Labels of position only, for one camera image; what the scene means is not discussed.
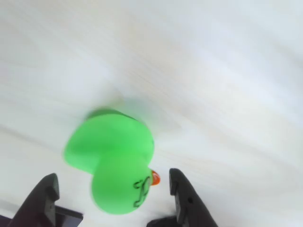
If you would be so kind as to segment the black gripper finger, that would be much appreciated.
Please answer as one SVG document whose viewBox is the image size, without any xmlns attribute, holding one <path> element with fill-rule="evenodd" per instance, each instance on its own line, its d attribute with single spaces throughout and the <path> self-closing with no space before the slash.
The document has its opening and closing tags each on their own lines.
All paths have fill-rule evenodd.
<svg viewBox="0 0 303 227">
<path fill-rule="evenodd" d="M 177 168 L 169 170 L 169 190 L 176 205 L 176 217 L 170 224 L 171 227 L 217 226 L 193 185 Z"/>
<path fill-rule="evenodd" d="M 59 182 L 55 173 L 49 174 L 34 187 L 15 216 L 12 227 L 54 227 L 55 202 L 59 200 Z"/>
</svg>

